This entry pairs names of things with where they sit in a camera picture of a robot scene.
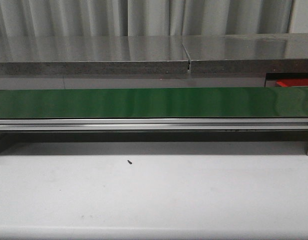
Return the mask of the green conveyor belt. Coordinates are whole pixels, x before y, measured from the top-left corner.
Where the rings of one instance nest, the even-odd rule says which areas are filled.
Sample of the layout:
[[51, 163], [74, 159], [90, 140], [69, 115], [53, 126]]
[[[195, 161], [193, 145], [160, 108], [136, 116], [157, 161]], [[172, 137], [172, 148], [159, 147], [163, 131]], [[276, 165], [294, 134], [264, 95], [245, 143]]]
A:
[[115, 141], [305, 141], [308, 155], [308, 86], [0, 90], [0, 153]]

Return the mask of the grey stone counter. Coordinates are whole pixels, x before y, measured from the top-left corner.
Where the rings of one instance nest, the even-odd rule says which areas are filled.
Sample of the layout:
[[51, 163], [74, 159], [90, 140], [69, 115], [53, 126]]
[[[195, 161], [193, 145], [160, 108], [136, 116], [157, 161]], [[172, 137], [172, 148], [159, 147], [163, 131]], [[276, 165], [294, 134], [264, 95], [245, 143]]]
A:
[[308, 33], [0, 37], [0, 90], [273, 87], [308, 79]]

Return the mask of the red plastic tray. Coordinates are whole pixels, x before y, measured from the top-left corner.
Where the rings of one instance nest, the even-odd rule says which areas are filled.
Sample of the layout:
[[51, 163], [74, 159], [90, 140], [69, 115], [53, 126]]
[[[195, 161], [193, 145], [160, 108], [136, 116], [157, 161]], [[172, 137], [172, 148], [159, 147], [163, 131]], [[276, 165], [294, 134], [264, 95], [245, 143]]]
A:
[[277, 87], [308, 87], [308, 78], [279, 79], [276, 81]]

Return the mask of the white curtain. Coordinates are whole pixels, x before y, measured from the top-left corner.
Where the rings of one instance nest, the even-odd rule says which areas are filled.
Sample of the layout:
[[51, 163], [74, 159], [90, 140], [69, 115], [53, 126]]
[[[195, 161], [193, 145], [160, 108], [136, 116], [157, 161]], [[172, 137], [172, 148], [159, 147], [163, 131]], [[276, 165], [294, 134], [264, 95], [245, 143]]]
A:
[[0, 37], [308, 33], [308, 0], [0, 0]]

